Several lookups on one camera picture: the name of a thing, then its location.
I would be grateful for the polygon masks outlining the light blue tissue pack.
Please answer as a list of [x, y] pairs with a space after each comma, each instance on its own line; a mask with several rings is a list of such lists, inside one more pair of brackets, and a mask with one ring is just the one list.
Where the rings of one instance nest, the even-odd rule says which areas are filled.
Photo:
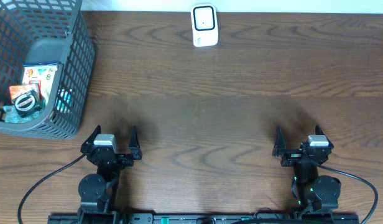
[[73, 106], [72, 102], [72, 89], [65, 90], [61, 89], [58, 92], [60, 98], [57, 100], [56, 109], [61, 113], [69, 113], [70, 107]]

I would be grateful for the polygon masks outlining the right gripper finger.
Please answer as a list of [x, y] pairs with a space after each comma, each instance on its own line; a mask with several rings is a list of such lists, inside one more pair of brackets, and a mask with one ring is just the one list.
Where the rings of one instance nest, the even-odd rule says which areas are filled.
[[280, 126], [276, 127], [275, 143], [272, 151], [272, 156], [283, 156], [286, 152], [286, 144], [283, 132]]
[[[318, 134], [318, 135], [325, 135], [325, 133], [323, 132], [323, 130], [320, 128], [320, 126], [317, 124], [316, 126], [315, 126], [315, 134]], [[333, 145], [333, 143], [329, 140], [329, 142], [330, 142], [330, 145], [329, 146], [327, 146], [327, 147], [330, 147], [330, 148], [334, 148], [334, 145]]]

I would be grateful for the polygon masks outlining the large yellow snack bag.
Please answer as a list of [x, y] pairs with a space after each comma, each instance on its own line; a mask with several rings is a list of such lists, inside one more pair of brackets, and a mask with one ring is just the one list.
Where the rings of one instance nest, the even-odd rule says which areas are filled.
[[45, 65], [24, 65], [22, 84], [37, 84], [40, 98], [47, 104], [57, 70], [58, 65], [56, 63]]

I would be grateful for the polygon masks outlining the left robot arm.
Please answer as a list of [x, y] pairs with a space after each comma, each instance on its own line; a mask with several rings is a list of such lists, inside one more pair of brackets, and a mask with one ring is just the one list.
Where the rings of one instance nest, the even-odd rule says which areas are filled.
[[81, 145], [81, 153], [97, 167], [94, 174], [86, 175], [78, 185], [81, 197], [78, 223], [127, 223], [127, 215], [114, 207], [121, 171], [142, 159], [137, 128], [132, 128], [129, 153], [117, 152], [115, 136], [102, 134], [97, 126]]

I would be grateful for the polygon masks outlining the small orange carton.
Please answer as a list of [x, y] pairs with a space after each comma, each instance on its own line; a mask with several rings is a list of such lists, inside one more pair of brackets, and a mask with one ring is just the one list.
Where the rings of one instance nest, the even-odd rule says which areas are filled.
[[39, 95], [39, 86], [38, 84], [27, 84], [27, 85], [13, 85], [9, 87], [9, 92], [11, 96], [11, 101], [14, 101], [18, 96], [23, 95], [29, 91], [36, 92]]

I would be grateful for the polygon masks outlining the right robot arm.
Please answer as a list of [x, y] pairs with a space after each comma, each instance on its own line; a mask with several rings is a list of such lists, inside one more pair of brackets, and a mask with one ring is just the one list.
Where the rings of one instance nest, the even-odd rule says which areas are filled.
[[333, 148], [319, 126], [315, 126], [315, 134], [301, 142], [298, 149], [287, 148], [281, 128], [276, 129], [272, 155], [281, 158], [282, 167], [293, 168], [292, 193], [300, 206], [292, 214], [295, 219], [316, 214], [330, 215], [338, 208], [341, 182], [335, 177], [318, 174], [318, 166], [328, 160]]

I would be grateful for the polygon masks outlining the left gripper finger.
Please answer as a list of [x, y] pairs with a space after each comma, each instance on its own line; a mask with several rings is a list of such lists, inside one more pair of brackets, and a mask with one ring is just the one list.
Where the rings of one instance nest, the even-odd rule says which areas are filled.
[[131, 152], [133, 160], [142, 159], [142, 151], [137, 137], [137, 128], [136, 126], [132, 127], [132, 133], [129, 139], [128, 149]]
[[93, 150], [94, 140], [96, 139], [97, 135], [99, 135], [99, 134], [101, 134], [101, 126], [97, 125], [97, 127], [92, 132], [92, 134], [81, 145], [80, 152], [82, 154], [89, 154]]

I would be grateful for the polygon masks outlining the grey plastic mesh basket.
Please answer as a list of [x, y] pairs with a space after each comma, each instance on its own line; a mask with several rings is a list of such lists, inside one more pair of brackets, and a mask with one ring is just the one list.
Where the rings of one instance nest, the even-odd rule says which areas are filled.
[[[0, 0], [0, 133], [43, 139], [76, 136], [95, 65], [81, 5], [77, 0]], [[3, 107], [12, 103], [9, 87], [22, 83], [24, 65], [51, 63], [58, 70], [43, 112], [28, 123], [6, 123]], [[72, 89], [69, 113], [56, 109], [61, 89]]]

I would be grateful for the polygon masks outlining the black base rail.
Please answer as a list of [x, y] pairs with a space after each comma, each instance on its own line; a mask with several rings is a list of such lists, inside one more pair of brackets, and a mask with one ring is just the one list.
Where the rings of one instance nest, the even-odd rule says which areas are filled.
[[330, 223], [358, 224], [356, 215], [316, 214], [294, 219], [283, 214], [257, 215], [153, 215], [151, 213], [80, 213], [78, 215], [50, 215], [48, 224], [233, 224], [233, 223]]

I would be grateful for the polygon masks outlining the teal snack packet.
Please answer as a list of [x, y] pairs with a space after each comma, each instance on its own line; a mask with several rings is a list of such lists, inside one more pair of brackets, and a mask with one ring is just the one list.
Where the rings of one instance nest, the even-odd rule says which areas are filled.
[[20, 114], [16, 110], [16, 107], [14, 105], [4, 106], [3, 109], [5, 111], [4, 121], [6, 123], [20, 124], [20, 123], [28, 123], [38, 118], [40, 114], [43, 112], [44, 107], [38, 106], [37, 108], [32, 108], [28, 111], [22, 111]]

